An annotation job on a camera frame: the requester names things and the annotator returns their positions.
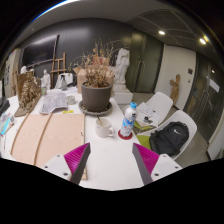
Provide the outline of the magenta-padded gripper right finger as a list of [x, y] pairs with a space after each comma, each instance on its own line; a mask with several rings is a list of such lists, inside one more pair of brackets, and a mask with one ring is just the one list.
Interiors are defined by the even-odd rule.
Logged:
[[137, 143], [133, 144], [132, 153], [137, 162], [144, 185], [152, 183], [182, 169], [182, 167], [167, 154], [158, 155]]

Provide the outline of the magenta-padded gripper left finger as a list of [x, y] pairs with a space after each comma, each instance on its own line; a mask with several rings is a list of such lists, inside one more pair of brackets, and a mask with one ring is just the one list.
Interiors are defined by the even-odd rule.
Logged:
[[65, 155], [55, 155], [42, 169], [78, 185], [82, 179], [90, 152], [90, 144], [86, 143]]

